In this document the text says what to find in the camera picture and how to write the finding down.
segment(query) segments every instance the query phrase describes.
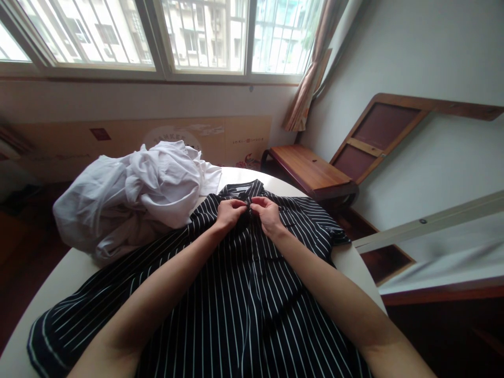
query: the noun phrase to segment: cardboard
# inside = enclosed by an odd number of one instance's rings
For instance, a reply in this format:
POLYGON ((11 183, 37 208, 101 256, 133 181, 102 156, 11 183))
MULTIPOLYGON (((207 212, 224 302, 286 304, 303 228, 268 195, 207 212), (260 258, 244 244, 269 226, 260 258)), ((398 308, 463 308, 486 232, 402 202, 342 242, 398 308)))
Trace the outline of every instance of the cardboard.
POLYGON ((14 124, 35 150, 17 162, 45 183, 74 180, 100 155, 111 158, 183 140, 215 165, 259 170, 271 116, 14 124))

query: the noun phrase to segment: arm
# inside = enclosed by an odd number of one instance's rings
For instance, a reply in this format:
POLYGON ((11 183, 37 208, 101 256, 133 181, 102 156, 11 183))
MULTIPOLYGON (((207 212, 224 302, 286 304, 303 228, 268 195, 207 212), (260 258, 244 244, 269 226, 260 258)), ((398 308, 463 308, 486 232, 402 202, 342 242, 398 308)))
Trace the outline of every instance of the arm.
POLYGON ((69 377, 134 376, 143 348, 245 212, 237 199, 219 204, 217 221, 156 270, 88 345, 69 377))
POLYGON ((281 223, 278 206, 252 198, 252 210, 303 284, 366 359, 376 378, 434 377, 408 339, 373 300, 345 275, 306 248, 281 223))

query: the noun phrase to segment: white cloth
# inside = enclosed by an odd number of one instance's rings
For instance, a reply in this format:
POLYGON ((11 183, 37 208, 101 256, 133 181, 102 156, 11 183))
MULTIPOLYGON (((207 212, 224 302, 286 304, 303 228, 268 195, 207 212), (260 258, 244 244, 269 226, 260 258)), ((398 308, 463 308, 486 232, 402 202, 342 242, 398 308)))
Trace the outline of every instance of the white cloth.
POLYGON ((61 239, 112 262, 190 223, 199 196, 217 193, 221 171, 183 141, 100 156, 54 203, 61 239))

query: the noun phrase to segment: round table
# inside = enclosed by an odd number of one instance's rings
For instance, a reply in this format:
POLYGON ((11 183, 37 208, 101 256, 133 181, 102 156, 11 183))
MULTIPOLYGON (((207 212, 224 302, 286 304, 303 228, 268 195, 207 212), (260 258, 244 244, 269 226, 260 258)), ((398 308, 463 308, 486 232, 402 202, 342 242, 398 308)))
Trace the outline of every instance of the round table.
MULTIPOLYGON (((286 197, 306 197, 303 192, 273 176, 247 169, 229 167, 222 168, 222 177, 218 190, 220 191, 227 184, 246 183, 255 179, 261 180, 264 188, 274 194, 286 197)), ((205 197, 200 197, 195 208, 204 199, 205 197)), ((364 290, 385 312, 385 306, 378 289, 359 253, 351 244, 334 247, 331 259, 342 273, 364 290)), ((99 269, 85 253, 75 248, 68 251, 38 290, 17 324, 0 358, 0 377, 38 377, 31 367, 26 351, 30 327, 42 313, 77 291, 99 269)))

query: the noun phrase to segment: curtain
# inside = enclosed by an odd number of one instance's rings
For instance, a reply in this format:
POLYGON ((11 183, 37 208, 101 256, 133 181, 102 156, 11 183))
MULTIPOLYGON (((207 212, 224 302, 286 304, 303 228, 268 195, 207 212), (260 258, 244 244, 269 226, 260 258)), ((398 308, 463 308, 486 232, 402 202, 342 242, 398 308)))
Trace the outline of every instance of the curtain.
POLYGON ((321 62, 335 29, 334 23, 336 22, 339 1, 325 0, 317 32, 315 33, 310 67, 308 67, 301 83, 299 83, 294 100, 283 120, 283 128, 286 131, 304 131, 306 129, 306 119, 308 118, 311 99, 318 78, 323 74, 321 62))

